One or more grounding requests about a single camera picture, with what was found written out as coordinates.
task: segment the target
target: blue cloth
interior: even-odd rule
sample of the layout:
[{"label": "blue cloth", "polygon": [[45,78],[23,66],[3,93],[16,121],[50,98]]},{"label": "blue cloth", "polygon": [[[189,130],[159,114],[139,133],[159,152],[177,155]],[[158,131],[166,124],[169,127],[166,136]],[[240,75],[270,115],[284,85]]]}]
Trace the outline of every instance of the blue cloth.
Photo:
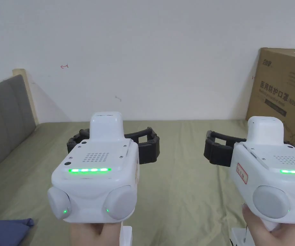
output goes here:
[{"label": "blue cloth", "polygon": [[30,227],[33,219],[0,220],[0,246],[18,246]]}]

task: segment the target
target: gray upholstered headboard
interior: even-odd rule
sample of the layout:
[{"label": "gray upholstered headboard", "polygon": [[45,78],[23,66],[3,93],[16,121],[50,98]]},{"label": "gray upholstered headboard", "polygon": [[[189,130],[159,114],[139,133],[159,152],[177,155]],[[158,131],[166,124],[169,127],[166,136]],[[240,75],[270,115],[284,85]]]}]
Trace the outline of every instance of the gray upholstered headboard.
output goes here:
[{"label": "gray upholstered headboard", "polygon": [[0,162],[35,128],[22,75],[0,82]]}]

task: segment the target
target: round gray button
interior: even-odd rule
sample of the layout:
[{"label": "round gray button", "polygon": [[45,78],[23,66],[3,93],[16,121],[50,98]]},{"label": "round gray button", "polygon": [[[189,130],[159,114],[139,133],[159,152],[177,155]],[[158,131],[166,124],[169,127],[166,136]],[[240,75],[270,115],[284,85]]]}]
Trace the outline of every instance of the round gray button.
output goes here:
[{"label": "round gray button", "polygon": [[287,195],[280,189],[271,186],[260,186],[253,194],[253,202],[257,210],[272,219],[280,219],[290,210]]}]

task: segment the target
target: white device base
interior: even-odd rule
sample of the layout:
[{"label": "white device base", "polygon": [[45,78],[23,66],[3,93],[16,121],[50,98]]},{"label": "white device base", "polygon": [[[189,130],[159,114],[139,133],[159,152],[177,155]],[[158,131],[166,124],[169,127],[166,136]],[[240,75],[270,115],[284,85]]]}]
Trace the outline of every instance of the white device base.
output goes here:
[{"label": "white device base", "polygon": [[131,226],[123,226],[121,223],[119,246],[132,246],[133,228]]},{"label": "white device base", "polygon": [[233,246],[255,246],[249,231],[247,232],[247,238],[245,237],[245,228],[232,228],[231,241]]}]

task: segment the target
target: red label sticker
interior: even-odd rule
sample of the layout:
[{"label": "red label sticker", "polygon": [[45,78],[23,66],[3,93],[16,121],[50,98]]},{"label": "red label sticker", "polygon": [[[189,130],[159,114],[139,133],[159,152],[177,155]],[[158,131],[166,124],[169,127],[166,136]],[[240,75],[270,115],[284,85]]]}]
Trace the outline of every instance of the red label sticker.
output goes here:
[{"label": "red label sticker", "polygon": [[244,181],[245,184],[248,182],[248,174],[245,172],[245,170],[242,168],[240,163],[237,165],[237,173],[240,175],[242,180]]}]

